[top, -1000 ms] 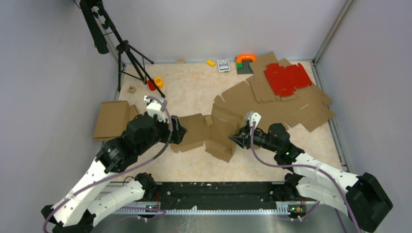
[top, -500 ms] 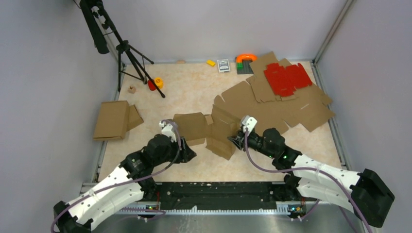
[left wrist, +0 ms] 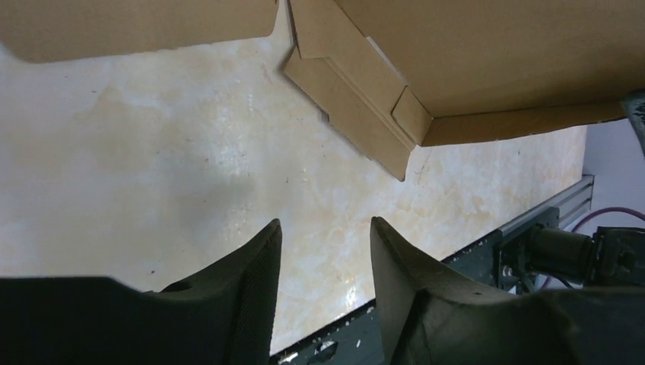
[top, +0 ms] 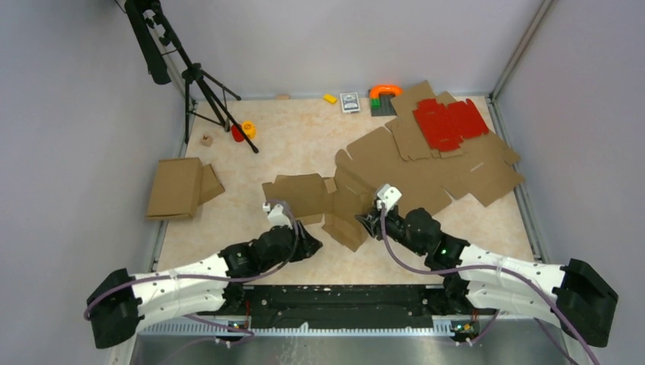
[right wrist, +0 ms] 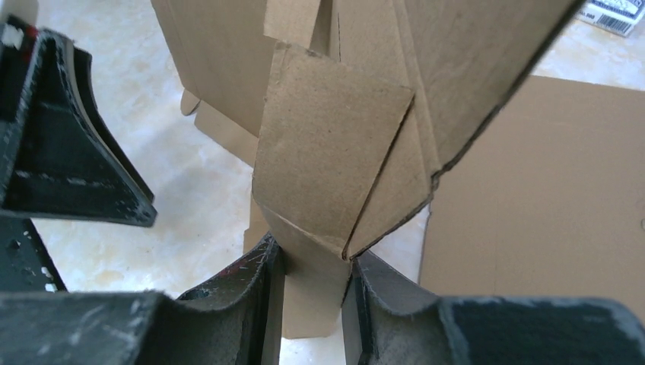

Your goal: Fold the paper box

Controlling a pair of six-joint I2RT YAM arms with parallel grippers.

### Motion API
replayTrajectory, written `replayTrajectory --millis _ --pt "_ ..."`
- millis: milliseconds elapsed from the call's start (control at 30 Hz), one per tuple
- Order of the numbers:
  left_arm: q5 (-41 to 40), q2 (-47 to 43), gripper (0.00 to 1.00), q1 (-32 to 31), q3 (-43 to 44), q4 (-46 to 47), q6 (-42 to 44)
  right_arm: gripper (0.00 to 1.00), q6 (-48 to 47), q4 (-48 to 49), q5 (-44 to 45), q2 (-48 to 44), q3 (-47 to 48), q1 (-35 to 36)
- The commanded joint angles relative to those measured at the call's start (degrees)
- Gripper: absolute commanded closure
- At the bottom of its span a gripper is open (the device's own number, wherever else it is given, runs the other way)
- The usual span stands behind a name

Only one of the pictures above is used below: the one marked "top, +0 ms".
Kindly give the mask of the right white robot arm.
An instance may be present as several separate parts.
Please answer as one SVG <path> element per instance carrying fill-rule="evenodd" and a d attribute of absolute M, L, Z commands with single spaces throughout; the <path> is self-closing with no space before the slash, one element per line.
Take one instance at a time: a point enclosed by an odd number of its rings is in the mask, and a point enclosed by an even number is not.
<path fill-rule="evenodd" d="M 424 257 L 423 275 L 444 278 L 446 304 L 455 313 L 495 309 L 551 323 L 595 348 L 608 345 L 617 292 L 587 262 L 566 265 L 514 259 L 452 236 L 424 208 L 399 214 L 402 193 L 389 184 L 356 220 L 368 235 L 396 242 Z"/>

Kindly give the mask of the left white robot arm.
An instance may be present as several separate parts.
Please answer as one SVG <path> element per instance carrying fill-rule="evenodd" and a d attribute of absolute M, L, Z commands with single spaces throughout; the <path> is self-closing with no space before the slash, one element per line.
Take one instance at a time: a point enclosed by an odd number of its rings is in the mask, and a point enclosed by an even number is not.
<path fill-rule="evenodd" d="M 220 309 L 237 313 L 244 295 L 233 285 L 266 278 L 323 247 L 285 202 L 266 202 L 263 210 L 271 226 L 255 239 L 165 271 L 110 272 L 87 298 L 83 313 L 95 347 L 117 346 L 147 327 L 182 316 Z"/>

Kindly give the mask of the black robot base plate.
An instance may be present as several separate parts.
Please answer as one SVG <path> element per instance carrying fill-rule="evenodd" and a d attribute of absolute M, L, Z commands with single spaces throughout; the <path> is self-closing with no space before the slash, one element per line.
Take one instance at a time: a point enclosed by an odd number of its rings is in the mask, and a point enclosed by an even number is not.
<path fill-rule="evenodd" d="M 224 292 L 213 316 L 233 316 L 248 329 L 398 330 L 428 329 L 434 318 L 476 319 L 493 309 L 451 300 L 437 284 L 255 285 Z"/>

